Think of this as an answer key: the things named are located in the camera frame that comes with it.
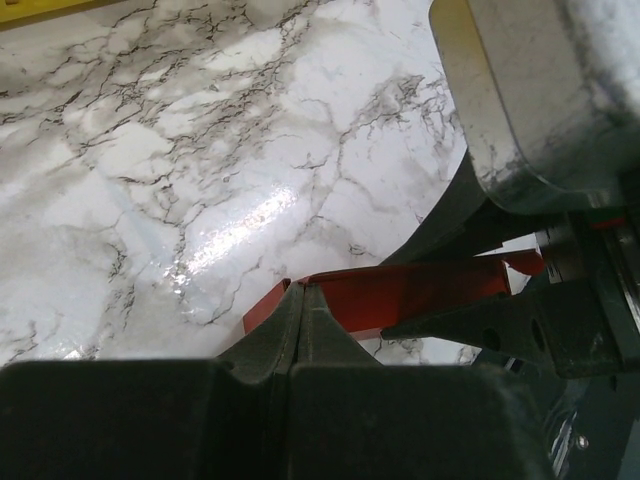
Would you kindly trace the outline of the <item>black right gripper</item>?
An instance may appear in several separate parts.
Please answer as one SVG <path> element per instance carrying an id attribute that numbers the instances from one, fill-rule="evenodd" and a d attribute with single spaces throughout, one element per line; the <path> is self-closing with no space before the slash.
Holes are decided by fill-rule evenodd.
<path id="1" fill-rule="evenodd" d="M 623 208 L 534 217 L 544 271 L 497 295 L 382 330 L 514 358 L 560 479 L 639 476 L 639 221 Z"/>

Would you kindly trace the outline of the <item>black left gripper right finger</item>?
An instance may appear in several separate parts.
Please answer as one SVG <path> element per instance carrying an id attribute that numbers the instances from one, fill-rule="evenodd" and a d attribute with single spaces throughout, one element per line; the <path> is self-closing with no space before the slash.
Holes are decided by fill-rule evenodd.
<path id="1" fill-rule="evenodd" d="M 550 479 L 527 388 L 494 366 L 383 366 L 306 289 L 289 377 L 291 479 Z"/>

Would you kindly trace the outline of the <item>red paper box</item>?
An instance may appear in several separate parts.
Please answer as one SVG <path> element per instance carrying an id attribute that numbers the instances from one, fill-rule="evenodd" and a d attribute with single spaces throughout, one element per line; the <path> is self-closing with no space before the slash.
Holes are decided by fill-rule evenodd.
<path id="1" fill-rule="evenodd" d="M 333 317 L 356 339 L 371 339 L 414 317 L 461 307 L 512 289 L 507 269 L 529 276 L 545 263 L 534 249 L 463 260 L 323 272 L 297 280 L 319 287 Z"/>

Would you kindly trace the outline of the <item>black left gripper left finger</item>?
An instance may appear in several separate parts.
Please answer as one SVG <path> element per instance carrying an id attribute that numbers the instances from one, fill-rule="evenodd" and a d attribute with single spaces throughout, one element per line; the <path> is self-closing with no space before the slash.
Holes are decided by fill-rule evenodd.
<path id="1" fill-rule="evenodd" d="M 304 290 L 215 358 L 1 371 L 5 479 L 277 479 Z"/>

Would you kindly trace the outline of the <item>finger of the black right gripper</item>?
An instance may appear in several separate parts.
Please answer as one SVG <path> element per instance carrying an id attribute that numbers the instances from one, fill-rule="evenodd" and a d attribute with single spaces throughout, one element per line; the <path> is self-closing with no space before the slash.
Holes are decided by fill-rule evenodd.
<path id="1" fill-rule="evenodd" d="M 538 215 L 497 206 L 482 190 L 466 153 L 447 189 L 411 237 L 384 265 L 465 259 L 540 229 Z"/>

